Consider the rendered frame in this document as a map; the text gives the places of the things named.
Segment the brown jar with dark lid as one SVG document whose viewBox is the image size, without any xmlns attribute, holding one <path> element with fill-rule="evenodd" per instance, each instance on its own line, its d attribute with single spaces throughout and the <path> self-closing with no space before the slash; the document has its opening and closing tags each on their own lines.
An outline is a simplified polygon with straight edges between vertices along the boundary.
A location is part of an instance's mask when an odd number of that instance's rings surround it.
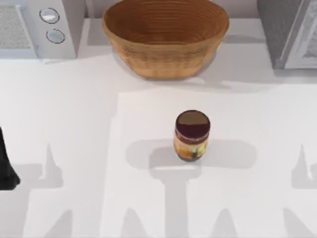
<svg viewBox="0 0 317 238">
<path fill-rule="evenodd" d="M 187 162 L 199 160 L 205 153 L 211 122 L 201 111 L 183 111 L 175 120 L 174 150 Z"/>
</svg>

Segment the woven wooden basket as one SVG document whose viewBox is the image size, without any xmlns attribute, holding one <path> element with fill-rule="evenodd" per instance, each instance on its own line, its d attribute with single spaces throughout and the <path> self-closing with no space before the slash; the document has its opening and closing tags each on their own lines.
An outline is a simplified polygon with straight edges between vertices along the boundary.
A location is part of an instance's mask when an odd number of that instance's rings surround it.
<svg viewBox="0 0 317 238">
<path fill-rule="evenodd" d="M 119 58 L 138 76 L 194 76 L 214 56 L 228 28 L 211 0 L 121 0 L 103 12 L 103 30 Z"/>
</svg>

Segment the pale microwave oven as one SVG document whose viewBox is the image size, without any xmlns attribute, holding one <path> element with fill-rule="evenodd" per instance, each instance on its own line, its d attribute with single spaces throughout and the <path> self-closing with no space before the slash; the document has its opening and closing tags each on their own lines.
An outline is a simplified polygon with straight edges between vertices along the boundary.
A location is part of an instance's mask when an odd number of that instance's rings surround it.
<svg viewBox="0 0 317 238">
<path fill-rule="evenodd" d="M 41 20 L 39 12 L 45 8 L 59 13 L 56 24 Z M 76 58 L 85 13 L 85 0 L 0 0 L 0 59 Z M 46 38 L 52 29 L 65 34 L 62 44 Z"/>
</svg>

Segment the round microwave knob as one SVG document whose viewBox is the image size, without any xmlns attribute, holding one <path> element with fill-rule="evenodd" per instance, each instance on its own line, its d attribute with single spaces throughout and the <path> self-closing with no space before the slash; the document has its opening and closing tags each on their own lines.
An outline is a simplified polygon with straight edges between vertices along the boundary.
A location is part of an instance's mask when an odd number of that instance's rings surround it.
<svg viewBox="0 0 317 238">
<path fill-rule="evenodd" d="M 59 13 L 53 8 L 41 9 L 39 16 L 47 24 L 56 24 L 60 18 Z"/>
<path fill-rule="evenodd" d="M 46 38 L 51 43 L 62 44 L 65 41 L 65 34 L 58 29 L 52 29 L 46 32 Z"/>
</svg>

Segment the grey cabinet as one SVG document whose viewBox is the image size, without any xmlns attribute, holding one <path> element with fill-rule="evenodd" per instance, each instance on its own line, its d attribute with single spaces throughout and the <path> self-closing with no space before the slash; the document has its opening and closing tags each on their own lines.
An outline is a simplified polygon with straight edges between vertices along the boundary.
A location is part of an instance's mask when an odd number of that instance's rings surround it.
<svg viewBox="0 0 317 238">
<path fill-rule="evenodd" d="M 274 69 L 281 57 L 301 0 L 257 0 L 259 17 Z"/>
</svg>

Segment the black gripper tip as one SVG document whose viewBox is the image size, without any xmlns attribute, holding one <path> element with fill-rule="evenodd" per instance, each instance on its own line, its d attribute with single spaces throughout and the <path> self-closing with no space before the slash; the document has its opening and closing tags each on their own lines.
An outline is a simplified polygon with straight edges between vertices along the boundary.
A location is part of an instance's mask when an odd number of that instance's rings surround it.
<svg viewBox="0 0 317 238">
<path fill-rule="evenodd" d="M 0 190 L 14 190 L 19 184 L 20 178 L 9 161 L 0 127 Z"/>
</svg>

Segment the pale cabinet door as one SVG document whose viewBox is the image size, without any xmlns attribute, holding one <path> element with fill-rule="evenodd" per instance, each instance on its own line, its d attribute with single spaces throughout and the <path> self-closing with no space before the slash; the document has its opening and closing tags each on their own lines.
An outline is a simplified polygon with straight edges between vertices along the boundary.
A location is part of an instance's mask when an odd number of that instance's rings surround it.
<svg viewBox="0 0 317 238">
<path fill-rule="evenodd" d="M 317 0 L 301 0 L 276 67 L 317 69 Z"/>
</svg>

